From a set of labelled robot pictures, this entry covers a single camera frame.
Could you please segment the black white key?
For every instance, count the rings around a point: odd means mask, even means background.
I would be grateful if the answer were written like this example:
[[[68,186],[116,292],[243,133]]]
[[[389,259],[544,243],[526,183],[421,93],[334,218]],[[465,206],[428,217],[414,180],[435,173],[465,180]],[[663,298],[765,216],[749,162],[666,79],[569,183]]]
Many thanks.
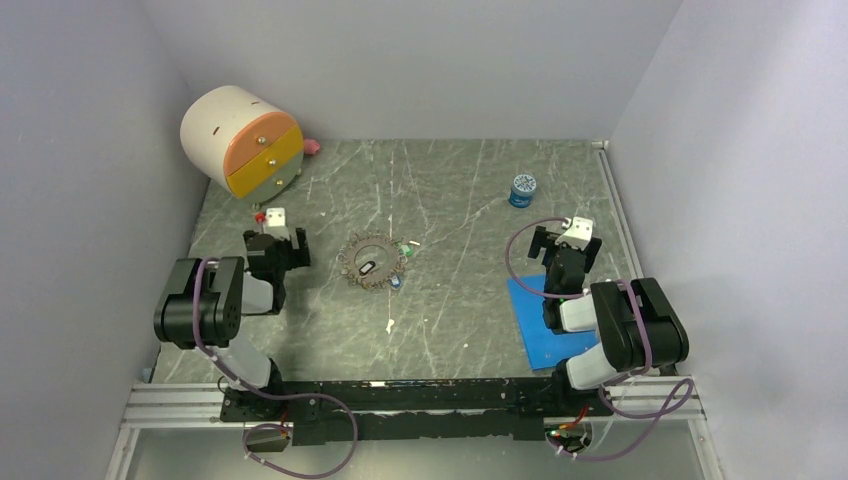
[[[361,276],[368,275],[376,268],[376,262],[373,260],[366,261],[359,268],[358,272]]]

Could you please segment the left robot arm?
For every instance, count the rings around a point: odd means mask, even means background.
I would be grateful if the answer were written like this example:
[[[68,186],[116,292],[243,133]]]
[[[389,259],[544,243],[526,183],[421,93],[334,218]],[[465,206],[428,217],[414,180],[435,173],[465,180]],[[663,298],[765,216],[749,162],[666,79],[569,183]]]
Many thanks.
[[[224,416],[276,420],[286,392],[276,363],[240,331],[246,316],[275,315],[287,297],[285,276],[308,267],[306,232],[294,238],[248,230],[244,256],[176,261],[154,313],[158,340],[208,360],[225,379]]]

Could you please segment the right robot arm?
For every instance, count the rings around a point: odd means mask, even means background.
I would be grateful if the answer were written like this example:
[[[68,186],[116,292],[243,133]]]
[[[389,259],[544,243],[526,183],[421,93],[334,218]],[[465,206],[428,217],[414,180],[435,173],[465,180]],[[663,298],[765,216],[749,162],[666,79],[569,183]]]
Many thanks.
[[[554,335],[596,338],[551,375],[550,402],[564,415],[585,406],[588,391],[626,374],[674,366],[690,352],[688,334],[656,279],[586,282],[601,247],[592,221],[573,219],[560,232],[535,226],[528,248],[528,257],[545,269],[536,291],[545,327]]]

